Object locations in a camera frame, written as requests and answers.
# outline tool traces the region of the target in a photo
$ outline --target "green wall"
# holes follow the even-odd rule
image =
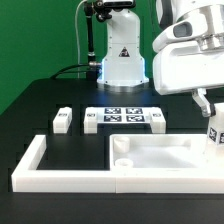
[[[77,63],[74,17],[79,2],[0,1],[0,114],[33,80],[48,78],[60,68]],[[137,0],[133,9],[141,19],[141,54],[146,59],[149,77],[154,56],[151,43],[159,32],[157,25],[152,26],[153,5],[149,0]],[[100,60],[106,53],[106,24],[94,19],[93,26],[95,51]],[[79,30],[81,61],[86,62],[87,34],[82,10]]]

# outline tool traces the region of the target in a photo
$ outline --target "white block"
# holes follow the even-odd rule
[[[86,108],[84,118],[84,133],[85,134],[97,133],[97,108],[95,107]]]
[[[53,130],[55,134],[65,134],[72,121],[72,109],[69,107],[60,108],[54,121]]]
[[[160,108],[150,108],[149,112],[150,125],[153,134],[166,133],[166,120]]]

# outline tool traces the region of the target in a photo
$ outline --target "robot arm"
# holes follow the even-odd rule
[[[191,91],[203,116],[215,115],[204,95],[224,86],[224,0],[157,0],[156,9],[165,29],[153,43],[156,90]]]

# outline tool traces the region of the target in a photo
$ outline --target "black tabletop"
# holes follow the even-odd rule
[[[209,90],[207,98],[224,102],[224,91]],[[65,106],[73,109],[71,128],[54,135],[53,119]],[[208,118],[191,94],[160,96],[152,82],[137,93],[118,94],[84,79],[34,81],[0,116],[0,223],[224,223],[224,195],[13,193],[11,174],[36,134],[46,134],[49,146],[38,169],[108,170],[111,134],[151,133],[144,125],[101,125],[97,135],[84,135],[84,113],[91,106],[156,106],[167,133],[207,131]],[[80,150],[89,147],[91,153]]]

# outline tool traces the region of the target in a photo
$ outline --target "white plastic fixture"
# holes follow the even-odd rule
[[[84,133],[96,134],[98,124],[150,124],[153,134],[165,134],[166,120],[158,107],[87,107]]]
[[[114,151],[117,138],[129,150]],[[46,136],[36,136],[12,174],[14,192],[224,193],[224,168],[204,155],[206,135],[112,135],[110,170],[36,170]]]
[[[60,108],[53,121],[55,134],[65,134],[72,121],[72,109],[69,107]]]

